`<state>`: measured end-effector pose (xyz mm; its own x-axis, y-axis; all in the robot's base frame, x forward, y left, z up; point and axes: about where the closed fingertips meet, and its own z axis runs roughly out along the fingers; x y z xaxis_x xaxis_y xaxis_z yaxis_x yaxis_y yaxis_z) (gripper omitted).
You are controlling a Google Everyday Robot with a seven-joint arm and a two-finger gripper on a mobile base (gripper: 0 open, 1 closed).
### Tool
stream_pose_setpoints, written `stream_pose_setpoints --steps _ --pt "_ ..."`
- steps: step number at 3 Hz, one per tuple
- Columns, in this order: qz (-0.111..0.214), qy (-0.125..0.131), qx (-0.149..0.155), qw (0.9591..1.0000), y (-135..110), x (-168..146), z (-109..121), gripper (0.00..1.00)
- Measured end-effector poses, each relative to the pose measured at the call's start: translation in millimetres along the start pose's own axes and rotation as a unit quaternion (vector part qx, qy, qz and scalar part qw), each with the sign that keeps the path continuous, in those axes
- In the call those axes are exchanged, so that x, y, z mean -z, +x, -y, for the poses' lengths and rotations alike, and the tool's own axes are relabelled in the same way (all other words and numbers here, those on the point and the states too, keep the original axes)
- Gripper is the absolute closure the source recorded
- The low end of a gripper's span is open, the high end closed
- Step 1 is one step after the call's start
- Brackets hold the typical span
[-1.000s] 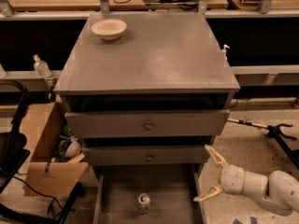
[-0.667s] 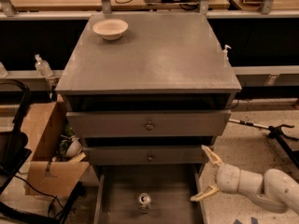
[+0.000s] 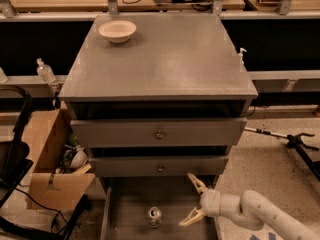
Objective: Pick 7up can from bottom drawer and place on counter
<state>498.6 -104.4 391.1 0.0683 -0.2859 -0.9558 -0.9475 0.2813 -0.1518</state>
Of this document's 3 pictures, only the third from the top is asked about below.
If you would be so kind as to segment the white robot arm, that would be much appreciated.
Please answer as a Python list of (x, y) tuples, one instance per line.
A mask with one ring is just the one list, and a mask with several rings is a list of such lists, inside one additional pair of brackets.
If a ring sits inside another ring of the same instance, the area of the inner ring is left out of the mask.
[(249, 230), (258, 231), (268, 225), (284, 240), (320, 240), (319, 234), (256, 191), (246, 190), (240, 196), (222, 193), (208, 188), (192, 173), (187, 176), (200, 196), (200, 208), (193, 208), (188, 216), (179, 222), (181, 227), (197, 223), (204, 217), (224, 217)]

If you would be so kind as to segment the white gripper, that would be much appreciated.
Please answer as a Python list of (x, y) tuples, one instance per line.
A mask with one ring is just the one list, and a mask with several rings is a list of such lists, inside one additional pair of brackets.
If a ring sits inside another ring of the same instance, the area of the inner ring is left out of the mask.
[(179, 222), (180, 227), (188, 227), (199, 222), (205, 216), (234, 218), (240, 213), (240, 197), (233, 194), (222, 193), (207, 186), (194, 174), (187, 174), (200, 195), (201, 209), (193, 208), (188, 216)]

